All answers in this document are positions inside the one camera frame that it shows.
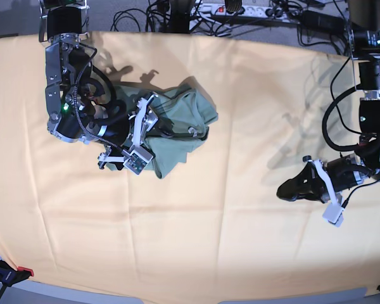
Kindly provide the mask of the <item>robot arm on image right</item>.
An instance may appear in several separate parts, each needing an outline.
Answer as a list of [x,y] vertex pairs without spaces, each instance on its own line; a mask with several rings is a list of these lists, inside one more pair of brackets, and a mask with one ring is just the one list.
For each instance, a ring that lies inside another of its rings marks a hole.
[[[326,144],[339,152],[339,158],[318,165],[309,156],[296,176],[282,183],[277,197],[284,201],[309,200],[327,203],[349,189],[365,187],[365,180],[380,182],[380,1],[348,1],[348,14],[339,20],[318,17],[318,28],[339,30],[348,39],[349,61],[358,63],[360,82],[339,96],[333,96],[322,118],[322,135]],[[359,142],[336,144],[328,132],[331,113],[340,102],[363,91],[358,107]]]

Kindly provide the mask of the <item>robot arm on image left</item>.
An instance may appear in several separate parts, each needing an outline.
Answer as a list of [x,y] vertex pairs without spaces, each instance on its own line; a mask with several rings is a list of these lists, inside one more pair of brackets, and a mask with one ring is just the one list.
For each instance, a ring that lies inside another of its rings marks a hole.
[[45,47],[47,130],[66,143],[102,145],[122,156],[148,137],[172,138],[156,109],[158,93],[113,82],[86,42],[87,1],[40,1],[39,40]]

